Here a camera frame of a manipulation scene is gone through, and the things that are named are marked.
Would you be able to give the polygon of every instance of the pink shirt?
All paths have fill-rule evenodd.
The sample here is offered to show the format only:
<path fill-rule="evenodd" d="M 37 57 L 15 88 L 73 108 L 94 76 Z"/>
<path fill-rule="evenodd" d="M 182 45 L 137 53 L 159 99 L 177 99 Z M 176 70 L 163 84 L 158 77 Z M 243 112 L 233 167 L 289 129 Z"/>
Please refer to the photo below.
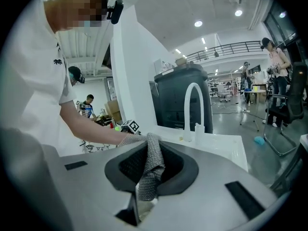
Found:
<path fill-rule="evenodd" d="M 271 62 L 271 67 L 281 66 L 284 64 L 283 59 L 280 57 L 280 53 L 284 54 L 283 51 L 280 48 L 276 48 L 276 50 L 273 50 L 269 53 L 269 58 Z M 280 73 L 275 73 L 276 77 L 279 76 L 288 76 L 288 71 L 286 69 L 281 69 Z"/>

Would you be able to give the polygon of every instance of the cap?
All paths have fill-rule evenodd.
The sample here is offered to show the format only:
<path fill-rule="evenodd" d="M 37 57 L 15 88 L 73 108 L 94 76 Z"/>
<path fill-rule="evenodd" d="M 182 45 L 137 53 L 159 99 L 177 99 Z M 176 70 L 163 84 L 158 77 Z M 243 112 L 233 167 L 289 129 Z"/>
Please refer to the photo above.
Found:
<path fill-rule="evenodd" d="M 78 67 L 71 66 L 68 68 L 68 71 L 74 76 L 74 79 L 76 81 L 79 81 L 80 83 L 84 83 L 84 77 Z"/>
<path fill-rule="evenodd" d="M 262 39 L 262 45 L 263 45 L 264 47 L 267 47 L 267 45 L 269 44 L 269 42 L 270 42 L 270 39 L 269 39 L 269 38 L 263 38 L 263 39 Z"/>

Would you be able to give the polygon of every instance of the ceiling light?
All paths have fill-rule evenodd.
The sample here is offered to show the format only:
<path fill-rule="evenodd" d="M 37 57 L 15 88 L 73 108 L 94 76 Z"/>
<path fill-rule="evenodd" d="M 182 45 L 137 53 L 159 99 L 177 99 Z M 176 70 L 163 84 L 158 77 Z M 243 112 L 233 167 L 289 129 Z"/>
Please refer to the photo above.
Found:
<path fill-rule="evenodd" d="M 237 10 L 237 11 L 235 12 L 235 16 L 241 16 L 241 15 L 242 15 L 242 13 L 243 13 L 243 11 L 241 11 L 241 10 Z"/>
<path fill-rule="evenodd" d="M 197 22 L 195 22 L 194 26 L 195 26 L 195 27 L 200 27 L 200 26 L 202 26 L 202 21 L 197 21 Z"/>
<path fill-rule="evenodd" d="M 285 11 L 285 12 L 281 12 L 280 15 L 279 15 L 279 17 L 280 17 L 280 18 L 284 18 L 285 15 L 286 15 L 286 11 Z"/>

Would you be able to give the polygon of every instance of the metal railing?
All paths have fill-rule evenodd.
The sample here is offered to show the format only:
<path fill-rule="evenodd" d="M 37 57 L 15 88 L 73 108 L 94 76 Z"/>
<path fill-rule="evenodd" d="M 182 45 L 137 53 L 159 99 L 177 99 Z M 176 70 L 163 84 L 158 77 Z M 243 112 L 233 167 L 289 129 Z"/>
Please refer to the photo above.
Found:
<path fill-rule="evenodd" d="M 260 41 L 246 41 L 246 42 L 220 45 L 213 48 L 209 48 L 207 49 L 207 51 L 206 50 L 198 51 L 196 53 L 188 55 L 187 62 L 189 63 L 193 61 L 195 63 L 225 55 L 263 51 L 260 48 L 260 46 L 261 46 Z"/>

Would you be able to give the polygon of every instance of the towel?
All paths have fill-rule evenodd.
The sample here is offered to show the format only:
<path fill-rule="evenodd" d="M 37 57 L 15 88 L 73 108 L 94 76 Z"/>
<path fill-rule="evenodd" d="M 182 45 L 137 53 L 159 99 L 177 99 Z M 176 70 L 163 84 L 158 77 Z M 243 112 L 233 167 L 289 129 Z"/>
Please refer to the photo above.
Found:
<path fill-rule="evenodd" d="M 159 137 L 148 133 L 146 136 L 128 135 L 119 146 L 132 144 L 138 141 L 148 142 L 148 154 L 143 175 L 139 181 L 138 199 L 151 201 L 157 195 L 157 187 L 161 183 L 161 176 L 165 170 L 164 158 L 159 146 Z"/>

